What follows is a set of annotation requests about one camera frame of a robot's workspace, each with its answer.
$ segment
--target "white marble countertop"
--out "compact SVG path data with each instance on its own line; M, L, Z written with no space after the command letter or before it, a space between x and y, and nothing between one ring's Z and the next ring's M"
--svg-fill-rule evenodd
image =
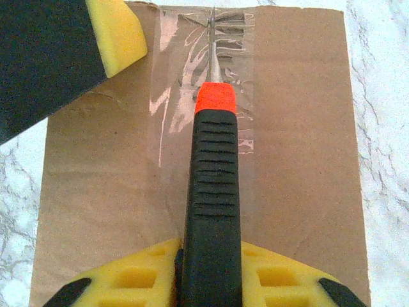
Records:
M409 306L409 1L158 0L342 10L372 306ZM28 306L47 120L0 146L0 306Z

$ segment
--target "knife handle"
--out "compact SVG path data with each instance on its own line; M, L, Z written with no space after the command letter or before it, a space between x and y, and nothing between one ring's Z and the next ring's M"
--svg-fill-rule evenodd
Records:
M241 306L236 98L226 83L197 97L183 247L182 306Z

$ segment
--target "yellow sponge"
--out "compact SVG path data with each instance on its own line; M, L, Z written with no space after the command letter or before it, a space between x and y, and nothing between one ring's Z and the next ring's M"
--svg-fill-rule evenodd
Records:
M122 0L86 0L105 74L116 75L148 52L141 23Z
M171 307L174 259L181 240L169 240L77 276L92 279L73 307ZM331 275L242 242L243 307L336 307L318 283Z

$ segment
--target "tape strip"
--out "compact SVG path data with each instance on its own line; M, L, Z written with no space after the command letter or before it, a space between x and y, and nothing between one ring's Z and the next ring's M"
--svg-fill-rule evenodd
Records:
M160 7L150 84L148 151L155 184L173 208L186 206L192 124L197 93L208 72L210 8ZM222 76L236 93L242 224L251 216L254 181L254 9L216 9L217 57ZM180 229L184 214L174 216Z

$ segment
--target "yellow tool base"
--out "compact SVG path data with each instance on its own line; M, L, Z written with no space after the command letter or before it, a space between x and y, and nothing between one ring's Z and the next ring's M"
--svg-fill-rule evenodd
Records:
M67 306L72 307L175 306L174 259L180 248L181 240L165 241L85 272L65 286L71 287L64 290L71 298L64 302L71 299ZM242 243L244 307L338 306L318 283L321 278L337 281L308 265Z

